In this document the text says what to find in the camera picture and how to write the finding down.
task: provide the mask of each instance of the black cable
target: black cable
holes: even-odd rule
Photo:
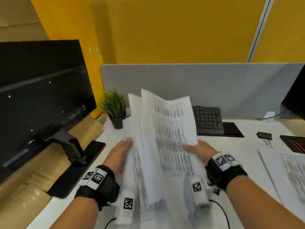
[[[275,115],[275,116],[272,116],[272,117],[268,117],[268,118],[254,118],[254,119],[255,119],[255,120],[267,120],[267,119],[271,119],[271,118],[273,118],[273,117],[277,117],[277,116],[283,114],[283,113],[286,112],[286,111],[287,111],[287,110],[284,110],[284,111],[280,112],[279,114],[277,114],[277,115]]]
[[[224,211],[224,209],[222,208],[222,206],[221,206],[218,202],[216,202],[215,200],[212,200],[212,199],[209,199],[209,202],[214,202],[214,203],[216,203],[216,204],[222,209],[222,211],[224,212],[224,215],[226,216],[226,219],[227,219],[228,229],[231,229],[231,228],[230,228],[230,223],[229,223],[228,216],[227,216],[226,212]]]
[[[110,221],[106,224],[106,226],[104,227],[104,229],[106,229],[106,227],[108,227],[109,223],[113,222],[114,220],[116,220],[116,218],[110,219]]]

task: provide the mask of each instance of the desk surface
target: desk surface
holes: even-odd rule
[[[234,122],[245,138],[231,138],[231,137],[210,137],[210,136],[198,136],[198,139],[207,141],[216,150],[223,152],[230,152],[237,158],[245,170],[248,172],[249,177],[263,188],[270,196],[279,201],[279,197],[276,190],[268,176],[268,173],[261,162],[258,154],[259,150],[268,149],[263,140],[257,138],[257,132],[272,133],[272,146],[275,150],[280,150],[286,153],[292,153],[289,148],[281,141],[280,135],[293,135],[283,124],[278,121],[263,122],[254,120],[224,120],[226,122]],[[93,167],[103,163],[110,150],[123,139],[123,131],[115,129],[107,129],[97,139],[97,141],[105,142],[106,148],[99,155],[99,157],[93,163]],[[60,214],[66,209],[66,207],[73,200],[78,185],[65,199],[53,198],[44,210],[32,221],[27,229],[44,229],[49,228],[53,222],[60,216]],[[224,210],[226,211],[231,228],[243,229],[243,226],[238,219],[231,203],[229,202],[226,194],[221,193],[219,197],[213,197],[218,201]],[[110,207],[107,211],[102,211],[97,219],[95,228],[104,228],[106,223],[113,217],[115,208]],[[222,211],[217,207],[212,207],[211,211],[203,218],[204,223],[201,228],[227,228],[225,217],[223,220],[219,220],[219,215],[223,215]],[[115,228],[113,225],[109,225],[109,229]]]

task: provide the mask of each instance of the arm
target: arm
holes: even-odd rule
[[[198,145],[184,145],[194,152],[204,165],[218,153],[208,143],[198,140]],[[279,204],[247,176],[235,177],[227,186],[227,196],[246,229],[305,229],[305,224]]]
[[[131,146],[131,139],[119,142],[103,163],[112,170],[116,178],[122,173],[125,156]],[[99,208],[94,199],[76,197],[50,229],[93,229],[98,213]]]

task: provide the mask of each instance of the black keyboard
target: black keyboard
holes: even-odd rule
[[[224,134],[220,108],[194,106],[197,135]]]

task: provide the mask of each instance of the yellow panel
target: yellow panel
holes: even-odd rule
[[[252,62],[305,62],[305,0],[274,0]]]
[[[246,62],[265,1],[91,0],[91,5],[104,9],[93,11],[96,28],[111,30],[109,37],[98,34],[112,45],[108,53],[114,52],[105,63]]]
[[[31,0],[51,40],[78,39],[96,102],[103,99],[103,64],[88,0]],[[96,118],[101,110],[91,113]]]

